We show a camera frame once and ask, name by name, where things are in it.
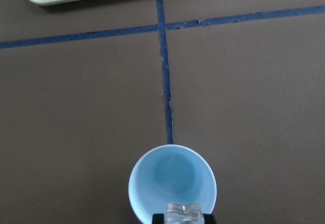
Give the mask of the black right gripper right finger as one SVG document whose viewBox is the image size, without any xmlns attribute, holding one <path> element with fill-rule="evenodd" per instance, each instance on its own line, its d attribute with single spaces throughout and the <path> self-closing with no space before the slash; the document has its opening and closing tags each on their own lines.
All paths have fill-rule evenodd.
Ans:
<svg viewBox="0 0 325 224">
<path fill-rule="evenodd" d="M 215 217 L 213 214 L 203 214 L 204 224 L 215 224 Z"/>
</svg>

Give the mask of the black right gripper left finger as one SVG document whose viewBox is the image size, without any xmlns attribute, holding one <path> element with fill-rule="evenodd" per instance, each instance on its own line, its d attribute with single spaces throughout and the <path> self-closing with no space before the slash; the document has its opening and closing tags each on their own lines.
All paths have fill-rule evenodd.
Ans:
<svg viewBox="0 0 325 224">
<path fill-rule="evenodd" d="M 164 214 L 153 214 L 152 224 L 165 224 L 165 215 Z"/>
</svg>

